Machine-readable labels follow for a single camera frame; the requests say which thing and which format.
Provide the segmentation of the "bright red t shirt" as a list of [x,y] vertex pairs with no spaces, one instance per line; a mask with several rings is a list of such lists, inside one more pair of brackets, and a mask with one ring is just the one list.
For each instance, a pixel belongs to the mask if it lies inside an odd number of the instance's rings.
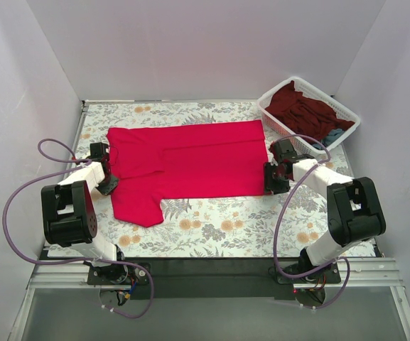
[[162,200],[260,196],[268,161],[260,120],[107,132],[114,218],[152,227]]

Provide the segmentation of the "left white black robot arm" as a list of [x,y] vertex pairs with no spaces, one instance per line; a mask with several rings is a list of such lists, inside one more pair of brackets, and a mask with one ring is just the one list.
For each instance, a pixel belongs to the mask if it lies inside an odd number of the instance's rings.
[[95,276],[120,284],[127,279],[129,268],[121,262],[121,249],[99,231],[91,198],[93,190],[107,196],[117,188],[119,179],[111,172],[109,145],[90,144],[85,164],[58,184],[42,188],[44,235],[49,244],[76,251]]

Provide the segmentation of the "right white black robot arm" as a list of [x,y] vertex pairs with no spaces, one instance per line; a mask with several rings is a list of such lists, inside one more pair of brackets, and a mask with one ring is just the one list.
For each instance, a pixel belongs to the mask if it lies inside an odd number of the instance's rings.
[[283,269],[278,258],[278,243],[273,243],[276,272],[289,279],[317,281],[325,268],[348,249],[386,231],[386,222],[374,182],[368,177],[352,178],[337,173],[308,154],[298,154],[288,138],[273,142],[269,150],[273,162],[264,164],[264,189],[287,198],[276,221],[279,231],[294,194],[306,185],[322,196],[327,205],[327,231],[301,250],[296,264]]

